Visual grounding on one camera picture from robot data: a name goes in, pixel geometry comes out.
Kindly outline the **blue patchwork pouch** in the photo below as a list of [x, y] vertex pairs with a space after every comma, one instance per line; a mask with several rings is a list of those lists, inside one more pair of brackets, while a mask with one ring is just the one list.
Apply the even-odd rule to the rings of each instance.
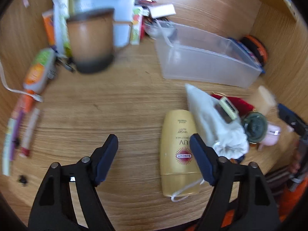
[[233, 41], [236, 45], [238, 45], [243, 51], [245, 51], [249, 57], [260, 67], [260, 69], [262, 70], [261, 74], [265, 74], [265, 70], [262, 67], [261, 63], [258, 61], [258, 59], [256, 58], [256, 56], [244, 45], [242, 44], [240, 41], [234, 39], [234, 38], [228, 38], [229, 40]]

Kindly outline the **dark green glass bottle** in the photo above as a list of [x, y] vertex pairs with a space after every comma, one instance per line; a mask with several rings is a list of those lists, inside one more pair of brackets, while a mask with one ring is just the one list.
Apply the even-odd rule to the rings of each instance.
[[250, 143], [261, 142], [267, 134], [268, 123], [266, 117], [259, 112], [252, 112], [242, 118], [242, 126]]

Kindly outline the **black orange zip case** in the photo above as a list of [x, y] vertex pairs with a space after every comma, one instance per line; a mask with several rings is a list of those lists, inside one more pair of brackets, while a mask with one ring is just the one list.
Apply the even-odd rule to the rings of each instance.
[[264, 44], [252, 35], [245, 35], [240, 42], [251, 51], [259, 63], [264, 67], [268, 62], [268, 51]]

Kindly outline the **white drawstring pouch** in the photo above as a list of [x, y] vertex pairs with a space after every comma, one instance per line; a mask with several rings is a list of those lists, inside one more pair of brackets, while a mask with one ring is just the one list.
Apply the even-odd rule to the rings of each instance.
[[240, 119], [227, 123], [215, 109], [217, 99], [190, 84], [185, 85], [185, 90], [188, 110], [207, 146], [227, 159], [239, 159], [249, 152], [249, 142]]

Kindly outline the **cream pillar candle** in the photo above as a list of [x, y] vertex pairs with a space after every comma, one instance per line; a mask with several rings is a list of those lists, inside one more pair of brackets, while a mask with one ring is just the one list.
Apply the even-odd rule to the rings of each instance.
[[254, 110], [266, 116], [277, 105], [273, 94], [263, 85], [247, 99], [248, 103], [253, 105]]

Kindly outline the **white paper box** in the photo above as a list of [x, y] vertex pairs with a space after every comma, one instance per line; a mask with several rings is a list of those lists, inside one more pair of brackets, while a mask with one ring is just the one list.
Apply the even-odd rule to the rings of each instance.
[[176, 11], [173, 4], [163, 4], [149, 7], [150, 15], [153, 19], [175, 15]]

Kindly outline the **orange green tube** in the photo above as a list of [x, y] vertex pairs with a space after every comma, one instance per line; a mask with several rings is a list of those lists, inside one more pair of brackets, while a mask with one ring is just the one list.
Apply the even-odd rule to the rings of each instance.
[[52, 48], [41, 49], [35, 56], [23, 82], [23, 88], [32, 94], [41, 94], [54, 69], [56, 53]]

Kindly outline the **brown mug with lid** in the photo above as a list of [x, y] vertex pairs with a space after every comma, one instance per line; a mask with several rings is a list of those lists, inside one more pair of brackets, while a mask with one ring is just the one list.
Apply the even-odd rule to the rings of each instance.
[[82, 12], [66, 20], [72, 61], [78, 72], [92, 74], [114, 60], [114, 9]]

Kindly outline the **clear plastic storage bin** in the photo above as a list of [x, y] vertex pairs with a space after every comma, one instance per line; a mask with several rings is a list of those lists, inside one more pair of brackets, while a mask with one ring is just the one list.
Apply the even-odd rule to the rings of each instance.
[[262, 72], [235, 40], [178, 23], [159, 20], [157, 27], [155, 48], [165, 79], [248, 88]]

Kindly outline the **pink round case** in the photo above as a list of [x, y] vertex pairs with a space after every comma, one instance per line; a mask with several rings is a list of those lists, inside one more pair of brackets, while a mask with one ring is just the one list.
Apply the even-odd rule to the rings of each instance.
[[281, 128], [271, 122], [268, 122], [267, 134], [259, 143], [257, 150], [261, 151], [265, 146], [274, 146], [278, 142], [280, 134]]

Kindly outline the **yellow sunscreen bottle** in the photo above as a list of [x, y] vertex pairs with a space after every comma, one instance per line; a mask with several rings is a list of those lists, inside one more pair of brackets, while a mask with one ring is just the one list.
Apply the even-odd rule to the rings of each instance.
[[204, 183], [189, 145], [195, 133], [195, 121], [189, 111], [167, 112], [160, 140], [160, 176], [162, 193], [172, 202], [198, 194]]

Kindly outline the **fruit pattern box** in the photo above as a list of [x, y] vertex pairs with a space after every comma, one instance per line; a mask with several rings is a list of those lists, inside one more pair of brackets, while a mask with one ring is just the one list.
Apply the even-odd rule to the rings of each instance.
[[143, 8], [141, 6], [134, 6], [132, 15], [132, 27], [131, 27], [131, 45], [139, 45], [141, 40], [141, 27], [143, 18]]

